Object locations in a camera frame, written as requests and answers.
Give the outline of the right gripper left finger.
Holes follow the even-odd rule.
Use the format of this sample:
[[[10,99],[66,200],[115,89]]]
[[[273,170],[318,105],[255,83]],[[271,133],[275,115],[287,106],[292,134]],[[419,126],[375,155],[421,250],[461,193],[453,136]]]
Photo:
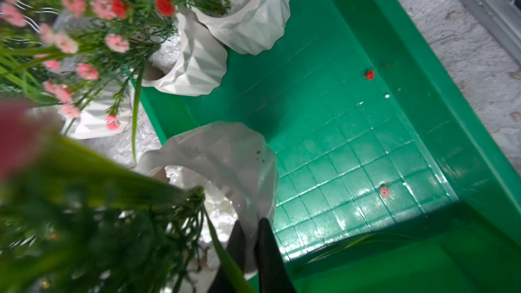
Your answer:
[[[246,292],[244,280],[246,239],[240,221],[236,221],[227,243],[224,263],[208,289],[208,292]]]

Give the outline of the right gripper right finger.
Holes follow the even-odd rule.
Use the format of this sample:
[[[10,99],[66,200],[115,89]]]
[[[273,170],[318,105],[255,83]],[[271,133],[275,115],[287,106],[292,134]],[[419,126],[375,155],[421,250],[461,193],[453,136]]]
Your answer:
[[[261,293],[297,292],[286,271],[282,255],[279,253],[271,224],[266,218],[259,222],[255,257],[259,269]]]

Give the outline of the pink flower potted plant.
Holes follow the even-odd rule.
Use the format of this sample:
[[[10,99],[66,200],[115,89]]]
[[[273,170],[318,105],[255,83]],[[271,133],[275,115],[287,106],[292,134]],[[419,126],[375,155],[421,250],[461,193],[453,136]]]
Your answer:
[[[122,0],[1,0],[1,96],[36,107],[46,81],[128,86],[132,131],[144,88],[200,96],[216,88],[227,51],[183,8],[172,18],[117,16]]]

